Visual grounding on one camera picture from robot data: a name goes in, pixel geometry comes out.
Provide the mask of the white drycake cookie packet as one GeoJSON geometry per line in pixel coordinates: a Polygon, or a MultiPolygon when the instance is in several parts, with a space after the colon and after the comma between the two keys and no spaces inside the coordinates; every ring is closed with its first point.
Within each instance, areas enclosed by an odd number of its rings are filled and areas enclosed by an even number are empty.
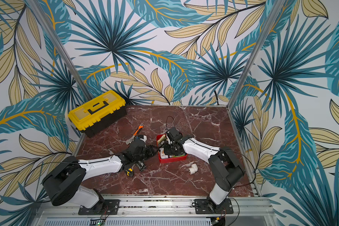
{"type": "Polygon", "coordinates": [[[160,148],[160,151],[159,151],[159,156],[161,159],[168,159],[168,155],[165,154],[164,152],[164,148],[160,148]]]}

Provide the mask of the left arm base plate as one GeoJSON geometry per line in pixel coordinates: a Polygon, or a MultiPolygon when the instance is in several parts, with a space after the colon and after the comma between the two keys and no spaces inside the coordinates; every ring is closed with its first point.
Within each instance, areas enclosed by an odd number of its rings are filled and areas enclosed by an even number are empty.
{"type": "Polygon", "coordinates": [[[92,208],[88,209],[81,206],[79,209],[79,215],[117,215],[119,209],[120,200],[99,200],[92,208]]]}

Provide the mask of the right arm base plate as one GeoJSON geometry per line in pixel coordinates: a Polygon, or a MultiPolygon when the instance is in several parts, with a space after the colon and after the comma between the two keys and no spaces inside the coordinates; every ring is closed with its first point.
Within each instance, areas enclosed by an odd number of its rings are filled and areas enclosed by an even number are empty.
{"type": "Polygon", "coordinates": [[[221,204],[216,205],[209,197],[206,199],[195,199],[192,202],[196,214],[233,214],[233,206],[230,199],[225,199],[221,204]]]}

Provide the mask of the white pipe elbow fitting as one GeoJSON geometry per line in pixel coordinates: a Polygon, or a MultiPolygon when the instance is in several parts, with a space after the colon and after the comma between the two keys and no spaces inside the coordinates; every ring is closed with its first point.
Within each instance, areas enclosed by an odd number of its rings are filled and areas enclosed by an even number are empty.
{"type": "Polygon", "coordinates": [[[191,167],[188,170],[189,170],[190,175],[193,175],[193,174],[197,173],[198,166],[196,164],[192,164],[191,167]]]}

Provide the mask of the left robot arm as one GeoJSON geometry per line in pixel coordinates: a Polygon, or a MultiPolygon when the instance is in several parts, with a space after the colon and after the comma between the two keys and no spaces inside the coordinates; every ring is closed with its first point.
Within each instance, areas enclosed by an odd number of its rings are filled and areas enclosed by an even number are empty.
{"type": "Polygon", "coordinates": [[[123,152],[106,158],[78,160],[69,156],[42,180],[42,185],[53,206],[70,202],[88,209],[103,209],[105,201],[102,195],[95,189],[82,186],[82,182],[122,171],[132,175],[134,165],[143,170],[144,161],[156,156],[159,150],[154,145],[146,145],[143,139],[136,139],[123,152]]]}

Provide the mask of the black cookie packet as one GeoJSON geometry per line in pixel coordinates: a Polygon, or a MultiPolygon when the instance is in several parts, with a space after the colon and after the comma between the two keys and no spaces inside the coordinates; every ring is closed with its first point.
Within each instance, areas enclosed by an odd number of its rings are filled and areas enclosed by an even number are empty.
{"type": "Polygon", "coordinates": [[[146,165],[143,162],[141,162],[141,161],[138,161],[136,163],[136,165],[137,165],[138,169],[140,170],[140,172],[144,171],[145,168],[146,168],[146,165]]]}

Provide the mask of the red storage box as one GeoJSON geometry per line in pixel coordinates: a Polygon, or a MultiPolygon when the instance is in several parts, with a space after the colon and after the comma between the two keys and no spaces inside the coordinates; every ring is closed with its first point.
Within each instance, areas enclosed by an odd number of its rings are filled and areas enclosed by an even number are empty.
{"type": "MultiPolygon", "coordinates": [[[[165,139],[166,139],[165,134],[157,135],[156,144],[159,149],[163,148],[163,143],[165,142],[165,139]]],[[[184,153],[182,155],[169,155],[168,159],[161,159],[159,156],[159,152],[158,152],[158,159],[160,163],[173,163],[173,162],[183,161],[186,158],[187,158],[187,154],[184,153]]]]}

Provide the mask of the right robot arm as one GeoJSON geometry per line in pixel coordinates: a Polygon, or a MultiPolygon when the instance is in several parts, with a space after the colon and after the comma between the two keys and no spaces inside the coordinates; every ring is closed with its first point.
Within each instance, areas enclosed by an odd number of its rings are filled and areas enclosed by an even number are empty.
{"type": "Polygon", "coordinates": [[[208,198],[210,204],[216,207],[225,201],[245,175],[244,168],[232,150],[204,144],[193,136],[183,136],[175,127],[162,135],[157,140],[157,145],[164,150],[165,155],[189,154],[209,164],[215,185],[208,198]]]}

